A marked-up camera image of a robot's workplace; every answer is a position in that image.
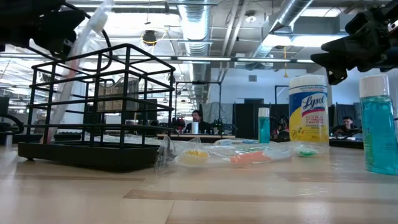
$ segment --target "small blue bottle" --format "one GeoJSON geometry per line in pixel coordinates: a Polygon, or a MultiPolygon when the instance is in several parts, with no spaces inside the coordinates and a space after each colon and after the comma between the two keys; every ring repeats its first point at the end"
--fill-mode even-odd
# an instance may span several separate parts
{"type": "Polygon", "coordinates": [[[259,143],[269,143],[269,108],[259,108],[259,143]]]}
{"type": "Polygon", "coordinates": [[[366,170],[398,175],[398,145],[387,75],[359,81],[366,170]]]}

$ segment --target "ventilation duct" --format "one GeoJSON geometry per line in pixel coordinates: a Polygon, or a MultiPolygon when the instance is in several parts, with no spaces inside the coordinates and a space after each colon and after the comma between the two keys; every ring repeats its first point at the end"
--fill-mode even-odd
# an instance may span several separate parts
{"type": "MultiPolygon", "coordinates": [[[[270,38],[275,38],[274,33],[292,33],[294,22],[300,15],[311,5],[313,0],[285,0],[283,1],[280,11],[271,15],[266,19],[263,26],[263,33],[266,35],[262,44],[251,55],[254,58],[265,58],[275,47],[275,41],[270,41],[270,38]]],[[[261,63],[250,63],[246,65],[247,70],[263,69],[265,65],[261,63]]]]}
{"type": "MultiPolygon", "coordinates": [[[[195,2],[206,2],[203,0],[194,0],[195,2]]],[[[210,28],[210,6],[206,5],[182,5],[178,6],[182,18],[182,32],[186,40],[208,40],[210,28]]],[[[208,56],[209,45],[204,43],[186,43],[185,48],[188,56],[208,56]]],[[[208,80],[210,78],[210,67],[207,64],[192,64],[192,81],[208,80]]],[[[206,96],[201,88],[196,88],[195,97],[197,99],[206,96]]]]}

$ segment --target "lysol wipes container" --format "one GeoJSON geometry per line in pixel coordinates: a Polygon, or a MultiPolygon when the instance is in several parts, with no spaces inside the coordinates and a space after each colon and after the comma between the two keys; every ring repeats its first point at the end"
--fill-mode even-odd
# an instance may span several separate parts
{"type": "MultiPolygon", "coordinates": [[[[304,75],[290,81],[289,115],[291,141],[325,143],[325,145],[328,145],[329,117],[326,77],[304,75]]],[[[314,149],[300,151],[299,153],[301,156],[313,156],[318,152],[314,149]]]]}

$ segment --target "wooden table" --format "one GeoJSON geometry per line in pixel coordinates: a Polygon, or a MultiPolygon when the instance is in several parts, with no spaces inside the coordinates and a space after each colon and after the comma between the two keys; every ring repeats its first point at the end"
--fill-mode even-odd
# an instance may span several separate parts
{"type": "MultiPolygon", "coordinates": [[[[157,138],[158,139],[163,139],[166,137],[166,134],[158,134],[157,138]]],[[[170,135],[171,140],[175,141],[189,141],[194,138],[200,138],[200,141],[202,143],[214,143],[218,140],[221,139],[234,139],[235,136],[231,135],[211,135],[211,134],[171,134],[170,135]]]]}
{"type": "Polygon", "coordinates": [[[0,223],[394,224],[398,177],[333,148],[242,169],[127,174],[26,161],[0,149],[0,223]]]}

